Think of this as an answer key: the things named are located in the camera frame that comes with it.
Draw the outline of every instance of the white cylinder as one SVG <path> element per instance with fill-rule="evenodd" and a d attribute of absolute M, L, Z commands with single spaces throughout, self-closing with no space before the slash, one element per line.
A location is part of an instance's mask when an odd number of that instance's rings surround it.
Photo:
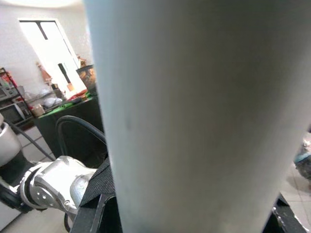
<path fill-rule="evenodd" d="M 125 233 L 260 233 L 311 120 L 311 1 L 85 1 Z"/>

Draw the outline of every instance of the window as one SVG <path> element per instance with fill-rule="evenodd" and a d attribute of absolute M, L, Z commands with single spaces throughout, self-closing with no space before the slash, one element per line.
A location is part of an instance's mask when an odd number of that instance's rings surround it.
<path fill-rule="evenodd" d="M 55 20 L 20 20 L 20 25 L 41 64 L 51 75 L 52 83 L 57 83 L 67 98 L 86 89 L 76 72 L 80 68 L 78 59 Z M 72 91 L 68 88 L 69 83 L 74 88 Z"/>

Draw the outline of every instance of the white wall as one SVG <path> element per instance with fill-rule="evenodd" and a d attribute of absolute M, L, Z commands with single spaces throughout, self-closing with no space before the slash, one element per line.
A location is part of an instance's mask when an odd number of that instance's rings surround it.
<path fill-rule="evenodd" d="M 25 17 L 57 18 L 75 53 L 92 64 L 91 46 L 86 33 L 87 23 L 83 9 L 0 6 L 0 67 L 10 71 L 17 84 L 23 85 L 26 91 L 39 93 L 45 85 L 35 65 L 39 59 L 19 26 L 18 18 Z"/>

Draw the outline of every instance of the tiled floor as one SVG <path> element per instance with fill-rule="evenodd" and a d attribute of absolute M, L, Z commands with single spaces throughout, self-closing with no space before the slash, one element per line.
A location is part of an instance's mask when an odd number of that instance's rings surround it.
<path fill-rule="evenodd" d="M 281 193 L 302 225 L 311 229 L 310 184 L 298 173 L 294 164 L 288 170 Z M 31 211 L 20 215 L 1 233 L 65 233 L 63 219 L 64 213 L 55 209 Z"/>

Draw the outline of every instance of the white pole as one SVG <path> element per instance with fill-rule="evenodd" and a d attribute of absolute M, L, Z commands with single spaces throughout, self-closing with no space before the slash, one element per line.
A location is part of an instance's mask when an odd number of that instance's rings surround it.
<path fill-rule="evenodd" d="M 311 120 L 311 1 L 85 1 L 125 233 L 259 233 Z"/>

